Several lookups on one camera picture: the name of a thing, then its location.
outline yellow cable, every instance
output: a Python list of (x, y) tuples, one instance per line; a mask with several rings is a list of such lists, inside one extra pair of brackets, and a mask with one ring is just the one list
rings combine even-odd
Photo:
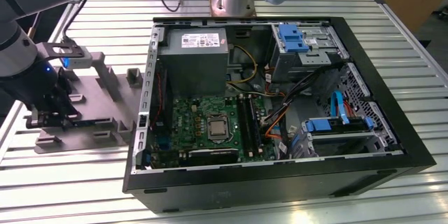
[(255, 75), (257, 74), (257, 63), (255, 61), (253, 56), (249, 54), (249, 52), (241, 46), (235, 45), (235, 47), (240, 48), (243, 50), (243, 52), (249, 56), (249, 58), (251, 58), (251, 60), (253, 62), (253, 73), (252, 73), (251, 77), (247, 78), (247, 79), (244, 79), (244, 80), (240, 80), (240, 81), (228, 81), (227, 82), (227, 83), (233, 83), (233, 84), (235, 83), (244, 83), (244, 82), (249, 81), (255, 77)]

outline barcode label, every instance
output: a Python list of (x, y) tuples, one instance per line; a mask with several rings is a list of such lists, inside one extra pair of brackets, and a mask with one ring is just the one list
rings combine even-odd
[(183, 48), (220, 47), (219, 34), (184, 34)]
[(272, 82), (272, 75), (271, 74), (265, 74), (267, 75), (267, 82), (271, 83)]
[(288, 152), (288, 147), (285, 146), (285, 144), (283, 142), (279, 143), (279, 149), (280, 151), (287, 154)]

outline workbench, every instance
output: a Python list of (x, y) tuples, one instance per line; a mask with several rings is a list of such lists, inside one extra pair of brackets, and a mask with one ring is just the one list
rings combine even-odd
[[(175, 0), (167, 2), (175, 7)], [(51, 41), (60, 40), (76, 8), (68, 6)], [(25, 128), (29, 112), (16, 102), (0, 129), (0, 222), (447, 222), (448, 78), (388, 6), (373, 0), (288, 0), (277, 7), (256, 0), (256, 11), (260, 17), (345, 17), (437, 165), (359, 196), (156, 216), (121, 193), (128, 148), (36, 154), (39, 130)], [(159, 0), (89, 0), (68, 35), (89, 51), (103, 51), (115, 73), (124, 73), (127, 68), (144, 68), (152, 18), (160, 16), (209, 16), (208, 0), (187, 0), (173, 14)]]

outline blue latch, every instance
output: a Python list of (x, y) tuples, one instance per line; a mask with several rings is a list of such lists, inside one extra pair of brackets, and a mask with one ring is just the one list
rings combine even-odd
[(285, 52), (308, 52), (309, 46), (303, 41), (303, 33), (297, 25), (279, 25), (279, 36), (285, 43)]
[(372, 130), (373, 127), (375, 127), (373, 120), (369, 117), (365, 117), (364, 121), (365, 121), (365, 124), (367, 124), (367, 127), (369, 128), (369, 130)]
[(308, 132), (331, 131), (331, 125), (327, 119), (313, 119), (305, 123)]

